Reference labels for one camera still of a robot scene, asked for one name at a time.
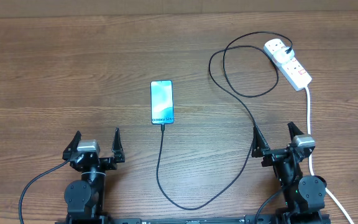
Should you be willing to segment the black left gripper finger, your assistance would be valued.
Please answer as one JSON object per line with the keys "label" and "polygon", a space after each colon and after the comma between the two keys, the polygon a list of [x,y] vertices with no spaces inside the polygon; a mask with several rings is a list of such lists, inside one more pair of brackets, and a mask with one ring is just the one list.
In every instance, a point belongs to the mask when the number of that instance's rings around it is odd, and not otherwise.
{"label": "black left gripper finger", "polygon": [[125,154],[121,143],[121,135],[119,128],[116,128],[114,133],[114,140],[112,142],[111,151],[114,154],[114,162],[115,163],[123,163],[125,162]]}
{"label": "black left gripper finger", "polygon": [[80,133],[80,131],[77,131],[76,134],[74,135],[73,139],[69,143],[69,145],[63,151],[62,159],[64,161],[69,160],[71,158],[72,154],[74,152],[77,152],[77,147],[78,147],[78,144],[80,141],[81,141],[81,133]]}

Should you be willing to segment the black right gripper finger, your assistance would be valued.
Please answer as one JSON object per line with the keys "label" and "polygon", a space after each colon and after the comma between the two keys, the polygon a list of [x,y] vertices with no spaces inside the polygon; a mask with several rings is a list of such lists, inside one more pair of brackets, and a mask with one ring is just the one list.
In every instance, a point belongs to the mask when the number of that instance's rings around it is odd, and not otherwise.
{"label": "black right gripper finger", "polygon": [[264,152],[269,151],[270,147],[257,125],[253,127],[253,134],[254,137],[251,144],[251,149],[252,149],[251,156],[263,157]]}
{"label": "black right gripper finger", "polygon": [[296,126],[293,121],[290,121],[287,126],[290,133],[290,144],[294,146],[302,146],[305,134]]}

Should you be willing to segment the blue Samsung Galaxy smartphone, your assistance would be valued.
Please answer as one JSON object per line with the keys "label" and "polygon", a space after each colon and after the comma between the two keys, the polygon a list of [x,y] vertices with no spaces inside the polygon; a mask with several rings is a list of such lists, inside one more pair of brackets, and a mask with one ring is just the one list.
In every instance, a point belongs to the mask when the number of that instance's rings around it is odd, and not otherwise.
{"label": "blue Samsung Galaxy smartphone", "polygon": [[152,124],[173,124],[173,82],[157,80],[150,83],[151,122]]}

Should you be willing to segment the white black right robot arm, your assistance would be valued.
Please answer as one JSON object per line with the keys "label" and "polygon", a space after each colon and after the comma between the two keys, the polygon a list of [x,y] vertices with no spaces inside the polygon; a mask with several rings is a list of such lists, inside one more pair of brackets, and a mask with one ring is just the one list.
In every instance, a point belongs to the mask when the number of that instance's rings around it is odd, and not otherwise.
{"label": "white black right robot arm", "polygon": [[[304,176],[300,163],[309,158],[315,141],[298,127],[288,123],[291,142],[281,149],[271,149],[258,126],[253,127],[251,156],[262,158],[263,167],[272,167],[280,189],[270,196],[254,215],[252,223],[330,223],[329,215],[322,215],[325,207],[326,181],[318,175]],[[286,206],[276,209],[266,218],[260,214],[275,197],[283,195]]]}

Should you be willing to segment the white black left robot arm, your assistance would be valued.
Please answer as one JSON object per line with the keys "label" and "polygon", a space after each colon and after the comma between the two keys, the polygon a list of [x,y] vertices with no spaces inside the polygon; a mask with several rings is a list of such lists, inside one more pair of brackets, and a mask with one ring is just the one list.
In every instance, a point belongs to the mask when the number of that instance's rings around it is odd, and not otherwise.
{"label": "white black left robot arm", "polygon": [[19,204],[18,216],[24,223],[22,203],[29,187],[41,177],[69,164],[81,173],[81,179],[67,185],[64,199],[67,204],[65,223],[112,223],[109,213],[104,212],[104,193],[106,171],[116,170],[118,163],[125,162],[125,154],[121,144],[119,128],[115,129],[112,142],[113,155],[100,157],[100,146],[97,140],[82,140],[81,133],[76,132],[69,145],[62,153],[63,162],[36,177],[23,189]]}

